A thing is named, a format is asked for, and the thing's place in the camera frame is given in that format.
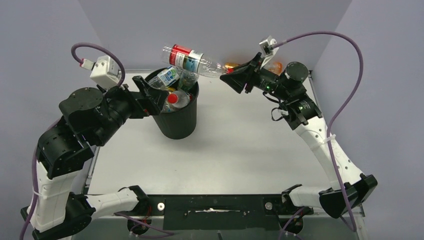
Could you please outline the clear bottle blue green label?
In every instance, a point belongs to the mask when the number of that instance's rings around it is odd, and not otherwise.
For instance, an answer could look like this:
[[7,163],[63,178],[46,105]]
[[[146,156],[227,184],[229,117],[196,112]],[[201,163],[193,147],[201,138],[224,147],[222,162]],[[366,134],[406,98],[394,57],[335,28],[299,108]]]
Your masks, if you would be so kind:
[[154,89],[165,91],[179,79],[179,70],[174,66],[169,66],[149,80],[148,85]]

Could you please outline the black ribbed plastic bin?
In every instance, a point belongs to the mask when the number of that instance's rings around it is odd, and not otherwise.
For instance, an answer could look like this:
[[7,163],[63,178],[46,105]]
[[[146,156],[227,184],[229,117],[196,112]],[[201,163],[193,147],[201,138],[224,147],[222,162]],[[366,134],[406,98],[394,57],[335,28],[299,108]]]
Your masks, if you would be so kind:
[[160,131],[173,140],[180,140],[191,135],[197,125],[197,99],[199,96],[199,84],[196,83],[194,87],[186,92],[190,94],[191,101],[184,108],[173,112],[162,112],[159,115],[154,115],[155,120]]

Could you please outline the clear bottle dark green label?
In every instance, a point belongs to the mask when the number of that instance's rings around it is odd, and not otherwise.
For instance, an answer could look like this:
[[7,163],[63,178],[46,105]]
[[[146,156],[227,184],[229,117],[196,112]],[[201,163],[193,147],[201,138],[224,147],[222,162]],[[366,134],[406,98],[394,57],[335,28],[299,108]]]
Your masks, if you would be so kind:
[[178,89],[188,92],[197,83],[199,75],[195,72],[183,70],[178,81]]

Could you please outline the clear bottle red blue label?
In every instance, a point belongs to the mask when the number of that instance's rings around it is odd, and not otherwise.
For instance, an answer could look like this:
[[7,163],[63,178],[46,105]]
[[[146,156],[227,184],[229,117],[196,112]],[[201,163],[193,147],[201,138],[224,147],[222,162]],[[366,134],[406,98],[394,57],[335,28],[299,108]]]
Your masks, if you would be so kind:
[[208,78],[219,78],[233,72],[232,68],[209,55],[179,44],[165,45],[161,51],[161,59],[169,65]]

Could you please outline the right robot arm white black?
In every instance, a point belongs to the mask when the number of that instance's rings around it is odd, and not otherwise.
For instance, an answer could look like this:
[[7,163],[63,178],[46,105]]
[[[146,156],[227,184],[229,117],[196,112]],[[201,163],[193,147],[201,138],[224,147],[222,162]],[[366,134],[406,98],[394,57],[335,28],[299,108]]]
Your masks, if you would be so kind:
[[219,78],[237,93],[250,93],[258,88],[277,99],[281,117],[307,144],[323,168],[330,187],[320,189],[296,184],[282,192],[281,207],[289,214],[300,207],[323,209],[338,219],[348,209],[361,205],[378,182],[364,174],[346,155],[335,135],[327,133],[321,110],[308,96],[304,81],[308,68],[300,62],[290,62],[280,75],[262,67],[261,53],[249,62],[229,69]]

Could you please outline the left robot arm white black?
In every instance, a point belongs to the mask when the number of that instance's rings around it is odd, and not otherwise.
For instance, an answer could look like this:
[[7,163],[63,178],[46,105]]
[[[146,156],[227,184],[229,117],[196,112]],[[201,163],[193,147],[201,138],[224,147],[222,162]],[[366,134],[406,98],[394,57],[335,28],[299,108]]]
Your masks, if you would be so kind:
[[83,87],[59,103],[61,118],[39,137],[32,157],[31,203],[20,211],[35,240],[64,239],[104,216],[149,211],[149,198],[137,185],[98,195],[72,190],[95,155],[93,147],[104,146],[127,120],[161,113],[169,92],[151,87],[141,76],[132,80],[137,91],[126,84]]

